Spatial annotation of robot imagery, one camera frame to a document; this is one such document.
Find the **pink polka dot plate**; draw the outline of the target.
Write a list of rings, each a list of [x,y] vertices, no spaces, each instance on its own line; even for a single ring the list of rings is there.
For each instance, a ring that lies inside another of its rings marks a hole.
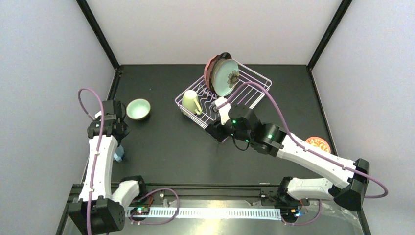
[[[217,62],[218,59],[219,59],[219,55],[216,55],[216,56],[212,57],[208,61],[208,63],[206,64],[206,66],[204,68],[204,75],[203,75],[204,81],[205,81],[205,84],[206,84],[207,88],[210,89],[210,90],[212,88],[211,81],[210,81],[211,80],[211,78],[210,78],[211,73],[212,73],[213,67],[214,67],[214,65],[215,65],[215,63]]]

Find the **cream mug green handle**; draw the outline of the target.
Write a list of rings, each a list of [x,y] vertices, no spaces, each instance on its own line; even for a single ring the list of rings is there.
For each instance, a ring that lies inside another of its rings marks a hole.
[[[194,90],[185,91],[182,99],[182,106],[194,115],[200,115],[203,112],[199,103],[198,94]]]

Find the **green flower plate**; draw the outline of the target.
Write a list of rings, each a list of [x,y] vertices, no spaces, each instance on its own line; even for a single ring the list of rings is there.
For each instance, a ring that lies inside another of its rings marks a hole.
[[[233,59],[220,59],[213,67],[210,81],[218,96],[229,95],[239,81],[238,63]]]

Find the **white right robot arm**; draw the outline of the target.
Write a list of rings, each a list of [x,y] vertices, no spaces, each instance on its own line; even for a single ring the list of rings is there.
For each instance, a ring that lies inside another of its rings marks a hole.
[[[244,151],[251,147],[260,154],[294,162],[320,175],[316,179],[284,177],[277,193],[282,201],[331,200],[347,210],[361,211],[369,183],[365,177],[369,173],[368,161],[352,161],[325,152],[275,124],[261,122],[245,105],[213,104],[212,110],[219,117],[205,131],[219,142],[227,138],[243,141]]]

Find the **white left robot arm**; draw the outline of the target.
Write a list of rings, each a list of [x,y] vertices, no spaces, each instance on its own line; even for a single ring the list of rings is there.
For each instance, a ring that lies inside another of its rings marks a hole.
[[[69,204],[68,214],[83,235],[121,231],[132,201],[147,193],[142,176],[121,179],[113,191],[113,159],[121,140],[129,134],[124,121],[125,105],[116,100],[103,101],[104,114],[97,114],[87,128],[89,162],[78,201]]]

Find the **white mug blue handle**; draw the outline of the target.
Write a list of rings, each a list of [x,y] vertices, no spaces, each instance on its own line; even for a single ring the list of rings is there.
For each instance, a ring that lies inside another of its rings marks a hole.
[[[124,156],[124,153],[125,153],[125,151],[124,151],[124,148],[123,148],[123,146],[120,144],[116,149],[115,149],[115,152],[114,152],[114,160],[115,161],[117,161],[117,162],[121,162],[121,161],[123,161],[123,156]]]

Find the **dark striped plate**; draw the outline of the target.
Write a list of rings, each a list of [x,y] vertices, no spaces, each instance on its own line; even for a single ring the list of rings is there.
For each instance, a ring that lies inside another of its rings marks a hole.
[[[215,65],[218,63],[218,61],[219,60],[221,60],[221,59],[231,59],[232,57],[231,57],[231,55],[228,53],[228,52],[224,52],[224,53],[221,53],[221,54],[219,54],[219,59],[217,60],[217,62],[215,63]],[[213,92],[215,92],[214,91],[214,88],[213,88],[213,84],[212,84],[212,74],[213,74],[213,70],[212,70],[212,73],[211,73],[211,85],[212,85],[212,88],[211,88],[211,91],[213,91]]]

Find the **white wire dish rack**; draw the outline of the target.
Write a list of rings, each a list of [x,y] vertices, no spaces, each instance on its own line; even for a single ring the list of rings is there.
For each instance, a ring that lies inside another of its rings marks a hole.
[[[252,70],[242,63],[238,63],[239,66],[239,81],[236,87],[239,87],[245,82],[254,82],[259,84],[265,90],[269,90],[273,82],[267,77],[260,73]],[[203,112],[201,114],[192,114],[191,111],[187,110],[183,105],[182,101],[184,98],[185,91],[193,90],[197,93],[199,103],[202,106]],[[231,105],[243,104],[249,108],[254,108],[257,103],[265,96],[265,93],[253,85],[246,85],[241,90],[234,89],[232,93],[226,96],[231,97],[229,103]],[[208,89],[205,84],[204,78],[201,76],[195,80],[188,88],[186,88],[181,94],[175,98],[176,105],[180,108],[181,112],[189,117],[193,122],[205,129],[211,122],[219,118],[219,113],[213,110],[213,104],[219,96]]]

